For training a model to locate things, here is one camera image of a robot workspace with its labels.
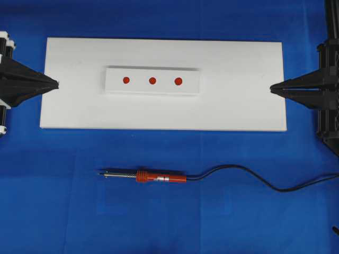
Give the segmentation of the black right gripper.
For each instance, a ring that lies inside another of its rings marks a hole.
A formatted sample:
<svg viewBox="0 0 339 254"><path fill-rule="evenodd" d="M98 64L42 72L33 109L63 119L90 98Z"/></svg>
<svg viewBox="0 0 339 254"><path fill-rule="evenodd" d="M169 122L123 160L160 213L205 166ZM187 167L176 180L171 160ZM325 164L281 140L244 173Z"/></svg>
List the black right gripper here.
<svg viewBox="0 0 339 254"><path fill-rule="evenodd" d="M271 93L318 111L317 135L324 143L338 143L338 39L317 47L319 70L270 87ZM319 90L283 90L314 89Z"/></svg>

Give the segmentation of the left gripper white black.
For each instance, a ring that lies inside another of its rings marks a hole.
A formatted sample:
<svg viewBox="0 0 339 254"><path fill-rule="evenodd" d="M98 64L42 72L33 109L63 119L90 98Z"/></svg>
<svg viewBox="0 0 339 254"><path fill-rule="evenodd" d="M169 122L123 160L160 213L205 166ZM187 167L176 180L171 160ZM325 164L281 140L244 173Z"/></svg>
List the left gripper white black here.
<svg viewBox="0 0 339 254"><path fill-rule="evenodd" d="M58 89L59 83L29 67L10 59L16 44L6 31L1 31L1 76L8 80L33 81L49 86L1 86L1 137L7 132L6 113L27 99Z"/></svg>

